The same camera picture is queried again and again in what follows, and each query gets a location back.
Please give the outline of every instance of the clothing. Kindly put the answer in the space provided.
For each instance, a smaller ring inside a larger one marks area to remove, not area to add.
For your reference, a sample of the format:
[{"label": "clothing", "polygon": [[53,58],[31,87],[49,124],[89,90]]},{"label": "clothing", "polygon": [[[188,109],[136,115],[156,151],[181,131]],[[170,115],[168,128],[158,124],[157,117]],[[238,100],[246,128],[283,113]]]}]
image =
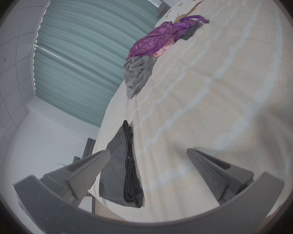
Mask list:
[{"label": "clothing", "polygon": [[140,208],[143,190],[133,158],[133,130],[126,120],[106,149],[111,158],[100,174],[99,196],[118,205]]},{"label": "clothing", "polygon": [[184,34],[180,38],[183,40],[188,40],[191,36],[194,35],[195,31],[202,26],[203,26],[202,23],[200,23],[200,22],[196,23],[190,29],[188,29],[186,32],[184,32]]},{"label": "clothing", "polygon": [[129,58],[123,65],[124,81],[127,86],[126,95],[129,99],[147,83],[156,62],[154,56],[136,56]]},{"label": "clothing", "polygon": [[155,58],[159,58],[160,56],[162,56],[164,54],[164,52],[169,49],[173,44],[174,44],[174,40],[173,39],[169,39],[168,42],[164,45],[163,48],[161,48],[159,51],[155,52],[153,55]]},{"label": "clothing", "polygon": [[175,42],[178,41],[186,30],[198,23],[200,20],[203,23],[209,22],[209,20],[206,20],[199,15],[182,18],[181,22],[178,23],[168,21],[163,22],[159,27],[155,28],[147,36],[141,38],[132,46],[129,50],[127,59],[135,56],[149,56],[156,53],[164,47],[169,39],[174,39]]}]

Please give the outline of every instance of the teal curtain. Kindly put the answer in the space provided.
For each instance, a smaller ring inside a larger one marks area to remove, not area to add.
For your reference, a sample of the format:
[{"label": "teal curtain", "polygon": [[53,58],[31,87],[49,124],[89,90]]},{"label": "teal curtain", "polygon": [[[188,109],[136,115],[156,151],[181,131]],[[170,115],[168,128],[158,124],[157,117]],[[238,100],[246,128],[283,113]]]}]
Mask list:
[{"label": "teal curtain", "polygon": [[148,0],[51,0],[34,51],[35,94],[100,127],[129,49],[154,29]]}]

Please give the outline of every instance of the pillow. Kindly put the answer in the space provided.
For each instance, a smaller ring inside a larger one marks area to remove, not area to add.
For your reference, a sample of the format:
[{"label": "pillow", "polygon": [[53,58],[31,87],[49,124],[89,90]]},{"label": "pillow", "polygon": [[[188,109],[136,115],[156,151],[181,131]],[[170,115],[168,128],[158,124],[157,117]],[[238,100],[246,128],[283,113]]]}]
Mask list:
[{"label": "pillow", "polygon": [[155,27],[160,26],[165,21],[179,22],[202,0],[180,0],[156,23]]}]

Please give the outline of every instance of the dark gray cloth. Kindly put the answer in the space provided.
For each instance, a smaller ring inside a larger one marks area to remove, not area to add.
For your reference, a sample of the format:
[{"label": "dark gray cloth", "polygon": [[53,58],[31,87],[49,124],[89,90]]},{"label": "dark gray cloth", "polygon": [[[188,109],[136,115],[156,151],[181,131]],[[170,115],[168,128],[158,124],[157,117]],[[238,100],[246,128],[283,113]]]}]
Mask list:
[{"label": "dark gray cloth", "polygon": [[136,56],[129,58],[123,65],[124,81],[127,86],[126,95],[129,99],[147,83],[152,74],[156,58],[152,56]]},{"label": "dark gray cloth", "polygon": [[197,22],[195,25],[193,25],[190,29],[188,29],[186,32],[184,32],[184,34],[180,37],[183,40],[188,40],[191,36],[194,35],[195,31],[198,28],[202,27],[202,23],[201,22]]},{"label": "dark gray cloth", "polygon": [[111,159],[101,171],[99,196],[122,206],[140,208],[143,190],[133,158],[133,130],[125,120],[107,144]]}]

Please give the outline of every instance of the beige bed sheet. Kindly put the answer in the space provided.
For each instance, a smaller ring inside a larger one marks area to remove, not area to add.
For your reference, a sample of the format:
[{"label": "beige bed sheet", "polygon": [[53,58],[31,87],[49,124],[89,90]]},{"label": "beige bed sheet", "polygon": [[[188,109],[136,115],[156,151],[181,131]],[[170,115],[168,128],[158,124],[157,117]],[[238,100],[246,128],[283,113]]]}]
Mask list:
[{"label": "beige bed sheet", "polygon": [[210,19],[179,40],[133,99],[124,82],[111,100],[94,152],[123,120],[134,128],[142,208],[99,197],[128,221],[159,222],[218,206],[186,155],[201,148],[234,165],[285,180],[273,212],[293,188],[293,28],[273,0],[204,0],[191,14]]}]

